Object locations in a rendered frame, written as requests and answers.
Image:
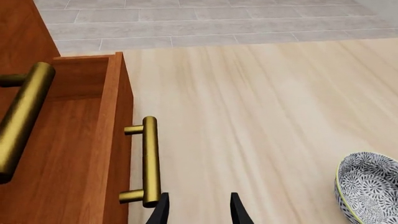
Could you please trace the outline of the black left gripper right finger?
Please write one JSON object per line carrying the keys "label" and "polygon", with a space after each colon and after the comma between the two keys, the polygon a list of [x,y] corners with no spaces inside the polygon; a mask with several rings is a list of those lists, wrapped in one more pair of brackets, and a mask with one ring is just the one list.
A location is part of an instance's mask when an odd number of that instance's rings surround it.
{"label": "black left gripper right finger", "polygon": [[254,224],[236,192],[231,193],[230,212],[233,224]]}

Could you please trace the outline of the black and white patterned bowl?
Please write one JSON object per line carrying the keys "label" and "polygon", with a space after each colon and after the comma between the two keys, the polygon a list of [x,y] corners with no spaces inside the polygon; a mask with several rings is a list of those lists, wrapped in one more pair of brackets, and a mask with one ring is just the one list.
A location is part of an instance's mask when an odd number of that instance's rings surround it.
{"label": "black and white patterned bowl", "polygon": [[354,152],[338,165],[334,193],[351,224],[398,224],[398,161]]}

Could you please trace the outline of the wooden cabinet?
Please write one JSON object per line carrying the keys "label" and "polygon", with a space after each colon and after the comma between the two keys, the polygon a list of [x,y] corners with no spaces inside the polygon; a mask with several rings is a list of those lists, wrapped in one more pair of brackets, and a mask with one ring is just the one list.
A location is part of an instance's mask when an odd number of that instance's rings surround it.
{"label": "wooden cabinet", "polygon": [[[34,0],[0,0],[0,76],[27,74],[35,63],[53,65],[53,58],[58,56],[59,51]],[[59,90],[59,72],[56,71],[31,137],[39,132],[50,132],[49,101]],[[12,88],[18,87],[0,87],[0,139],[3,117],[18,91],[9,92]]]}

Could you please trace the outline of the open wooden drawer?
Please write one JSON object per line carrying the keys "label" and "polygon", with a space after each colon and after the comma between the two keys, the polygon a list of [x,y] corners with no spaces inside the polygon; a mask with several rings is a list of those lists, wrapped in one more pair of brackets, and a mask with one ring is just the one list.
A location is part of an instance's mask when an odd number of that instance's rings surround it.
{"label": "open wooden drawer", "polygon": [[0,224],[127,224],[133,94],[124,55],[59,57]]}

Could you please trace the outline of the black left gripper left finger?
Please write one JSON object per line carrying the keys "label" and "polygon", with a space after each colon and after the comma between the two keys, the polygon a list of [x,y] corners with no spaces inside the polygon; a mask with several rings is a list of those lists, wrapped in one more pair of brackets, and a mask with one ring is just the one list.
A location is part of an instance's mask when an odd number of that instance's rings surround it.
{"label": "black left gripper left finger", "polygon": [[167,224],[169,217],[169,208],[169,194],[167,192],[162,193],[160,196],[160,200],[158,201],[146,224]]}

